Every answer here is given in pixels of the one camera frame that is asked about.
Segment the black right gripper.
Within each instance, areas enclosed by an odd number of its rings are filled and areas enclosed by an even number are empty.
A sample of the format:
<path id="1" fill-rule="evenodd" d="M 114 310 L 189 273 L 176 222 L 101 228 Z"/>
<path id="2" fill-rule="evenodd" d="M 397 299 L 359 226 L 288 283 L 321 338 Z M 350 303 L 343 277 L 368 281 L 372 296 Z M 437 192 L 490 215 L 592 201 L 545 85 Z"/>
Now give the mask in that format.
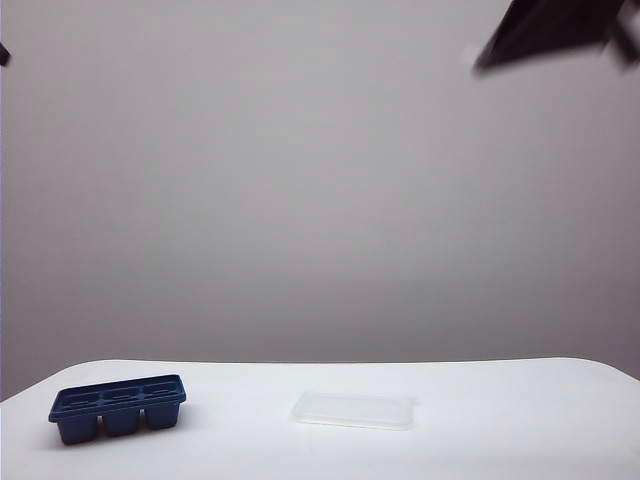
<path id="1" fill-rule="evenodd" d="M 622 22 L 623 1 L 514 1 L 473 58 L 476 76 L 541 53 L 611 43 L 623 68 L 639 63 L 639 47 Z"/>

